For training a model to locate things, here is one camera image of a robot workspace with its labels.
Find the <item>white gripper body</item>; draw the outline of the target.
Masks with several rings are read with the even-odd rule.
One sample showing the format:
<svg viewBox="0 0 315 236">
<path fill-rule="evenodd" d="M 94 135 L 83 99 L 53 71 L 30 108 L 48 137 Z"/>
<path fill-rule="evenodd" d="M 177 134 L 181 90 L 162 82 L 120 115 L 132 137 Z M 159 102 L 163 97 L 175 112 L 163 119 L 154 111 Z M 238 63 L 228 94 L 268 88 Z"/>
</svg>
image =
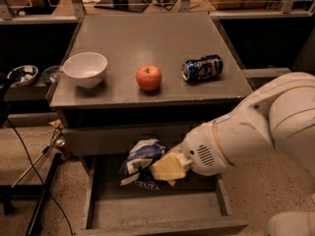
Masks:
<svg viewBox="0 0 315 236">
<path fill-rule="evenodd" d="M 233 167 L 222 152 L 214 121 L 187 133 L 181 143 L 181 150 L 191 160 L 191 170 L 200 175 L 212 176 Z"/>
</svg>

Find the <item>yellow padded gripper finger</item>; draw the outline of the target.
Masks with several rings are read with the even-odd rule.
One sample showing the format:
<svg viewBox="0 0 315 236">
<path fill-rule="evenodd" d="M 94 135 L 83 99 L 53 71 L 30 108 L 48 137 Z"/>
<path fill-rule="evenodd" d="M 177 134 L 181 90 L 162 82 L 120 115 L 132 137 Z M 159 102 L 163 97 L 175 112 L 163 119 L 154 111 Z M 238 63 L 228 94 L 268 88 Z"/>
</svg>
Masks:
<svg viewBox="0 0 315 236">
<path fill-rule="evenodd" d="M 151 173 L 156 180 L 172 181 L 182 179 L 190 169 L 192 160 L 178 151 L 171 151 L 150 166 Z"/>
<path fill-rule="evenodd" d="M 170 152 L 177 152 L 177 153 L 182 152 L 182 144 L 178 144 L 178 145 L 172 147 L 169 151 Z"/>
</svg>

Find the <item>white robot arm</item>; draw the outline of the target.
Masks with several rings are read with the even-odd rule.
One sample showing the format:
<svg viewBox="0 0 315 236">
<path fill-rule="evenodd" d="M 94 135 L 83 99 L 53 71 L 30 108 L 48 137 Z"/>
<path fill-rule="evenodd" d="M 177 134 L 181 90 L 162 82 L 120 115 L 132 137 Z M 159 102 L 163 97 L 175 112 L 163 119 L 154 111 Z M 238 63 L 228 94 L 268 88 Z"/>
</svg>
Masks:
<svg viewBox="0 0 315 236">
<path fill-rule="evenodd" d="M 187 133 L 151 166 L 157 180 L 191 170 L 213 176 L 281 151 L 307 173 L 315 171 L 315 78 L 293 72 L 253 91 L 231 112 Z"/>
</svg>

